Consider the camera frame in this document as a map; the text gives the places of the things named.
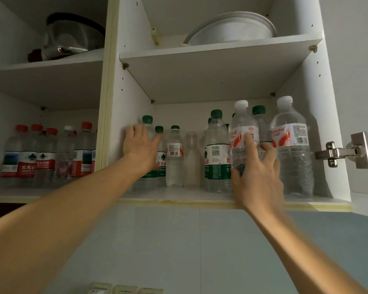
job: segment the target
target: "forearm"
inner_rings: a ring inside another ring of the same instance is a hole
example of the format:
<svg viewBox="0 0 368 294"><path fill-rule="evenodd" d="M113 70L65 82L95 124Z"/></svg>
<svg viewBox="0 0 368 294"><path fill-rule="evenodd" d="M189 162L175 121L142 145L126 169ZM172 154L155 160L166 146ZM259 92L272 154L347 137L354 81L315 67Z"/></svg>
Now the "forearm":
<svg viewBox="0 0 368 294"><path fill-rule="evenodd" d="M307 239L285 213L252 216L280 257L300 294L368 293Z"/></svg>
<svg viewBox="0 0 368 294"><path fill-rule="evenodd" d="M0 218L0 293L41 290L138 178L127 165L124 157Z"/></svg>

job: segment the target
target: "bottle cap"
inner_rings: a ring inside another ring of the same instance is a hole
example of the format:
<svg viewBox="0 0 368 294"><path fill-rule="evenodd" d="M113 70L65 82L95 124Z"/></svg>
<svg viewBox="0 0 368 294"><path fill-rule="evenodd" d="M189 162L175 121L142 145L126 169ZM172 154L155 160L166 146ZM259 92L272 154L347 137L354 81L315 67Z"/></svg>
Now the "bottle cap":
<svg viewBox="0 0 368 294"><path fill-rule="evenodd" d="M25 125L16 125L15 129L19 132L27 132L29 130L29 127Z"/></svg>
<svg viewBox="0 0 368 294"><path fill-rule="evenodd" d="M32 124L31 125L31 130L32 131L41 132L43 128L44 127L42 125L38 125L38 124Z"/></svg>
<svg viewBox="0 0 368 294"><path fill-rule="evenodd" d="M252 114L256 115L256 114L265 114L266 113L266 108L264 105L256 105L252 108Z"/></svg>
<svg viewBox="0 0 368 294"><path fill-rule="evenodd" d="M143 116L142 117L142 123L152 124L153 123L153 117L152 116Z"/></svg>
<svg viewBox="0 0 368 294"><path fill-rule="evenodd" d="M234 108L236 109L238 107L248 107L248 101L247 100L237 101L236 103L234 103Z"/></svg>
<svg viewBox="0 0 368 294"><path fill-rule="evenodd" d="M283 96L277 100L277 106L283 105L285 103L293 103L293 98L291 96Z"/></svg>
<svg viewBox="0 0 368 294"><path fill-rule="evenodd" d="M157 133L163 133L163 131L164 131L164 127L162 127L162 126L155 126L155 131L156 131Z"/></svg>
<svg viewBox="0 0 368 294"><path fill-rule="evenodd" d="M82 129L91 130L92 127L93 127L92 123L90 123L88 121L83 121L82 122Z"/></svg>
<svg viewBox="0 0 368 294"><path fill-rule="evenodd" d="M57 129L56 128L46 128L46 134L56 136L57 135Z"/></svg>
<svg viewBox="0 0 368 294"><path fill-rule="evenodd" d="M211 111L211 117L221 119L222 118L222 110L221 109L212 110Z"/></svg>

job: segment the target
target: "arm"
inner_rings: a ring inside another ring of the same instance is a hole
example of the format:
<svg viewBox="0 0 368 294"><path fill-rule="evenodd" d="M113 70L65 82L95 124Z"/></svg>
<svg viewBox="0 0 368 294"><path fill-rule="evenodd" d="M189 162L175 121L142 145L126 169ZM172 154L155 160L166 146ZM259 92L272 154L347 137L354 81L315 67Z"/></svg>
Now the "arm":
<svg viewBox="0 0 368 294"><path fill-rule="evenodd" d="M0 294L39 293L116 199L156 168L160 138L128 127L117 163L0 218Z"/></svg>
<svg viewBox="0 0 368 294"><path fill-rule="evenodd" d="M276 151L259 161L249 133L245 134L247 164L242 177L232 169L236 198L270 242L300 294L368 294L368 291L301 233L283 210L283 184Z"/></svg>

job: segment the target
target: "clear plastic bottle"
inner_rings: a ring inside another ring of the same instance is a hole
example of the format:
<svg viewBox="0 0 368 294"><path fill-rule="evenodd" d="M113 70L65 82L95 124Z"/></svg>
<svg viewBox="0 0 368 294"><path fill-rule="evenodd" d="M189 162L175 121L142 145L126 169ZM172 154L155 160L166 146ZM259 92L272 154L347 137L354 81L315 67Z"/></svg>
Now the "clear plastic bottle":
<svg viewBox="0 0 368 294"><path fill-rule="evenodd" d="M22 153L18 166L20 188L31 188L37 163L38 147L41 139L42 125L31 125L31 132L22 142Z"/></svg>
<svg viewBox="0 0 368 294"><path fill-rule="evenodd" d="M199 151L201 153L201 188L207 190L207 173L208 173L208 166L206 165L207 162L207 150L206 150L206 130L204 130L203 136L199 142Z"/></svg>
<svg viewBox="0 0 368 294"><path fill-rule="evenodd" d="M259 127L257 120L247 113L248 102L246 100L237 101L234 107L236 112L230 123L229 146L232 167L242 175L247 162L244 135L249 132L259 148Z"/></svg>
<svg viewBox="0 0 368 294"><path fill-rule="evenodd" d="M259 125L259 142L273 142L271 136L271 128L265 119L266 108L264 105L256 105L252 108L252 115L258 121ZM263 159L265 151L259 148L259 157Z"/></svg>
<svg viewBox="0 0 368 294"><path fill-rule="evenodd" d="M180 136L180 127L172 126L167 139L166 152L166 185L182 187L184 179L184 151Z"/></svg>
<svg viewBox="0 0 368 294"><path fill-rule="evenodd" d="M147 134L152 140L155 137L155 129L153 127L153 117L143 116L142 123L147 128ZM135 182L135 190L137 191L150 191L157 188L157 171L152 170L145 176L139 178Z"/></svg>
<svg viewBox="0 0 368 294"><path fill-rule="evenodd" d="M95 156L97 153L97 134L98 134L98 129L95 130L95 134L93 136L93 145L94 145L94 149L91 152L91 173L94 172L94 168L95 168Z"/></svg>
<svg viewBox="0 0 368 294"><path fill-rule="evenodd" d="M199 188L201 186L201 161L198 149L196 132L187 132L185 138L184 156L184 182L186 188Z"/></svg>
<svg viewBox="0 0 368 294"><path fill-rule="evenodd" d="M27 136L28 129L25 125L16 125L15 133L5 143L0 188L16 188L19 185L18 164L22 153L22 142Z"/></svg>
<svg viewBox="0 0 368 294"><path fill-rule="evenodd" d="M57 129L46 128L46 135L39 138L34 188L49 188L52 185L57 153L56 136Z"/></svg>
<svg viewBox="0 0 368 294"><path fill-rule="evenodd" d="M75 148L74 127L65 126L57 143L56 166L54 168L53 187L61 187L71 182L72 163Z"/></svg>
<svg viewBox="0 0 368 294"><path fill-rule="evenodd" d="M82 131L75 138L72 180L82 178L91 173L91 160L94 149L94 136L91 133L92 127L92 123L82 122Z"/></svg>
<svg viewBox="0 0 368 294"><path fill-rule="evenodd" d="M213 193L230 193L229 132L219 109L211 111L211 122L206 131L206 145L207 190Z"/></svg>
<svg viewBox="0 0 368 294"><path fill-rule="evenodd" d="M164 133L164 127L156 126L156 133ZM162 136L157 148L157 164L160 167L157 171L157 187L166 187L166 142Z"/></svg>
<svg viewBox="0 0 368 294"><path fill-rule="evenodd" d="M279 114L271 122L273 145L281 164L284 195L312 197L314 175L305 118L293 108L291 96L277 100Z"/></svg>

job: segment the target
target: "metal pot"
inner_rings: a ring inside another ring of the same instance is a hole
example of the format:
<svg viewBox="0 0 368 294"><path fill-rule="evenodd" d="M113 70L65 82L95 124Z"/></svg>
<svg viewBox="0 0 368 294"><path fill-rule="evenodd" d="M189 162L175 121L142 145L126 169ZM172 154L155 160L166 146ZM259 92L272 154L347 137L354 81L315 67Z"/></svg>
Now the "metal pot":
<svg viewBox="0 0 368 294"><path fill-rule="evenodd" d="M46 20L42 59L59 59L89 50L100 49L105 44L105 29L96 22L71 13L54 13Z"/></svg>
<svg viewBox="0 0 368 294"><path fill-rule="evenodd" d="M224 13L201 24L184 44L203 45L275 37L274 25L264 16L246 11Z"/></svg>

